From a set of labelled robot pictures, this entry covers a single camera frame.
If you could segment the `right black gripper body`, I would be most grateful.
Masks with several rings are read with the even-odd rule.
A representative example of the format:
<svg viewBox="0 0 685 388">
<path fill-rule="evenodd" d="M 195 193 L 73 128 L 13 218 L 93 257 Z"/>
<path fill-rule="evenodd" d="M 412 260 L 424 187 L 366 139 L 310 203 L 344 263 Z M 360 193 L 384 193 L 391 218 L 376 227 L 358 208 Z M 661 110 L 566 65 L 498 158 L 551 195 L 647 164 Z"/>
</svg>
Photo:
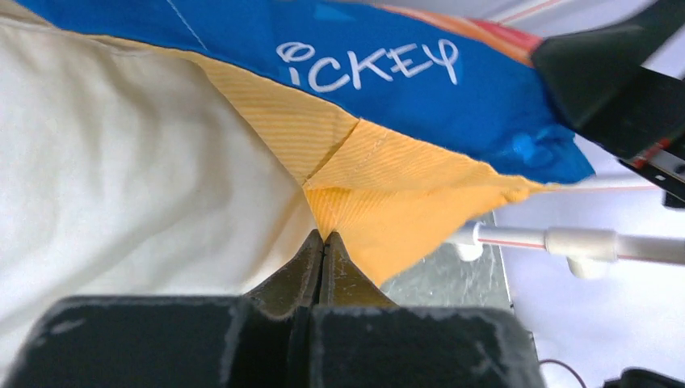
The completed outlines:
<svg viewBox="0 0 685 388">
<path fill-rule="evenodd" d="M 684 209 L 684 136 L 649 160 L 636 164 L 620 159 L 619 163 L 661 188 L 665 208 Z"/>
</svg>

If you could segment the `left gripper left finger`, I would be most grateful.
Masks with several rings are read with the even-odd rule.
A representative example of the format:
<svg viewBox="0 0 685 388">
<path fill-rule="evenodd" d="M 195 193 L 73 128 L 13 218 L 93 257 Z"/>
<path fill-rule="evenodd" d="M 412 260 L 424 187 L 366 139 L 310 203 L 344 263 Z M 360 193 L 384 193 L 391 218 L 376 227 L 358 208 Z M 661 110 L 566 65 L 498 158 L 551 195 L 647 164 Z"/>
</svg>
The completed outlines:
<svg viewBox="0 0 685 388">
<path fill-rule="evenodd" d="M 36 322 L 7 387 L 304 387 L 324 243 L 238 296 L 78 296 Z"/>
</svg>

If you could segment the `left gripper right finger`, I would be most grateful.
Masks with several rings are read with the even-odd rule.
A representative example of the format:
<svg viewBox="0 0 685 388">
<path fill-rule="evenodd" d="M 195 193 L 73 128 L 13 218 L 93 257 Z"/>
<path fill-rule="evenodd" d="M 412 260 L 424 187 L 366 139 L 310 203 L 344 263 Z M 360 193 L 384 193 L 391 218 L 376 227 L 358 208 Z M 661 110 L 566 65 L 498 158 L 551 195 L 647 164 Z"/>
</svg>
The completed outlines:
<svg viewBox="0 0 685 388">
<path fill-rule="evenodd" d="M 310 319 L 313 387 L 542 387 L 528 333 L 507 310 L 398 306 L 326 240 Z"/>
</svg>

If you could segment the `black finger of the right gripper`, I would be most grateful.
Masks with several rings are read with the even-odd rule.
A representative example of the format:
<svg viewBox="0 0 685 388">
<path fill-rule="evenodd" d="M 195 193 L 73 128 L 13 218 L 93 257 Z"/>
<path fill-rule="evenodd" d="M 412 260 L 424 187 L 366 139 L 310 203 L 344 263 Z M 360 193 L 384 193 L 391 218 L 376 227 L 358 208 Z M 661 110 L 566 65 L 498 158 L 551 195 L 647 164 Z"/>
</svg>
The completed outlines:
<svg viewBox="0 0 685 388">
<path fill-rule="evenodd" d="M 595 30 L 543 40 L 531 60 L 561 121 L 623 160 L 684 134 L 684 82 L 644 62 L 684 25 L 682 1 L 656 1 Z"/>
</svg>

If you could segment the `yellow blue pillowcase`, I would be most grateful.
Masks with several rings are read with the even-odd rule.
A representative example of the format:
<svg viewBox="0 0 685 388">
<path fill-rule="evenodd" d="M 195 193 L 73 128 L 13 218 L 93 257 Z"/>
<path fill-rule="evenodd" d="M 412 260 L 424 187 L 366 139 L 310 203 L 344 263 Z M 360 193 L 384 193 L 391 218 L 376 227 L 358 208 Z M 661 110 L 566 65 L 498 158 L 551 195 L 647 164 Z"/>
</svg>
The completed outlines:
<svg viewBox="0 0 685 388">
<path fill-rule="evenodd" d="M 536 36 L 333 1 L 22 1 L 59 32 L 197 64 L 381 284 L 468 219 L 595 172 Z"/>
</svg>

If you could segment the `white pillow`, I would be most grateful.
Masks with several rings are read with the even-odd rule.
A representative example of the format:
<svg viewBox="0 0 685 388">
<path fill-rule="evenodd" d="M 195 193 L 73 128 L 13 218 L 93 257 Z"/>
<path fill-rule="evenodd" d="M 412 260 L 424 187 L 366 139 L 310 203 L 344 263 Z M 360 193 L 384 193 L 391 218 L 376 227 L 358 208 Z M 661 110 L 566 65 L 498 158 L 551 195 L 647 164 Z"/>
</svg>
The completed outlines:
<svg viewBox="0 0 685 388">
<path fill-rule="evenodd" d="M 1 371 L 76 294 L 239 294 L 314 228 L 192 63 L 1 15 Z"/>
</svg>

